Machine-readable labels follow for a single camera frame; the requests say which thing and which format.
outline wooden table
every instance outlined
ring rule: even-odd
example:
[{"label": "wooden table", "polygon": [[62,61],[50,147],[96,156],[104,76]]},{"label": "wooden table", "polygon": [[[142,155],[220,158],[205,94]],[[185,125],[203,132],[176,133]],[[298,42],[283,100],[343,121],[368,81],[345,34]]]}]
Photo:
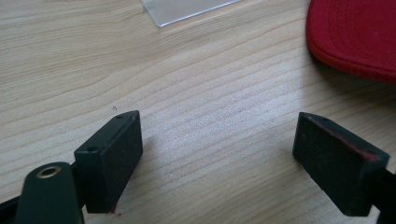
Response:
[{"label": "wooden table", "polygon": [[247,0],[159,29],[138,0],[0,0],[0,202],[113,116],[144,155],[87,223],[375,223],[345,217],[291,156],[299,111],[392,158],[396,89],[315,60],[308,0]]}]

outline red cushion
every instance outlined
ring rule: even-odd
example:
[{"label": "red cushion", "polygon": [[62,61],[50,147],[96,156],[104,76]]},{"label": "red cushion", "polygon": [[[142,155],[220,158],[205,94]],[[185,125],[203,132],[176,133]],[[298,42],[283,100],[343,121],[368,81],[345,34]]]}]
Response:
[{"label": "red cushion", "polygon": [[396,84],[396,0],[312,0],[306,39],[326,64]]}]

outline light wooden surface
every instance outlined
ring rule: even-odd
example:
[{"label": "light wooden surface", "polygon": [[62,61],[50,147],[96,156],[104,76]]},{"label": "light wooden surface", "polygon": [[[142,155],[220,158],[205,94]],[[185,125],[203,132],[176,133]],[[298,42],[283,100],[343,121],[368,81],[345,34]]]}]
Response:
[{"label": "light wooden surface", "polygon": [[308,0],[246,0],[162,29],[138,0],[0,0],[0,202],[113,116],[144,155],[87,223],[375,223],[345,217],[291,156],[299,111],[391,156],[396,88],[314,60]]}]

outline transparent plastic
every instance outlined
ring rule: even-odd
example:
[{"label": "transparent plastic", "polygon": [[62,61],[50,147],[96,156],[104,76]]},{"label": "transparent plastic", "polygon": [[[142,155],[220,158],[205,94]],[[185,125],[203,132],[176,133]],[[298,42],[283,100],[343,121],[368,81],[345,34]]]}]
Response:
[{"label": "transparent plastic", "polygon": [[238,1],[239,0],[142,0],[149,15],[160,27]]}]

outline clear plastic sheet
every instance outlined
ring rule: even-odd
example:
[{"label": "clear plastic sheet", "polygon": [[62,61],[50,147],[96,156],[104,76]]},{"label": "clear plastic sheet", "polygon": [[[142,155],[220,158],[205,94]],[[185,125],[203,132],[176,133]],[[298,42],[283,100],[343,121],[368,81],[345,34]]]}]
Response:
[{"label": "clear plastic sheet", "polygon": [[239,0],[142,0],[149,15],[160,27],[238,1]]}]

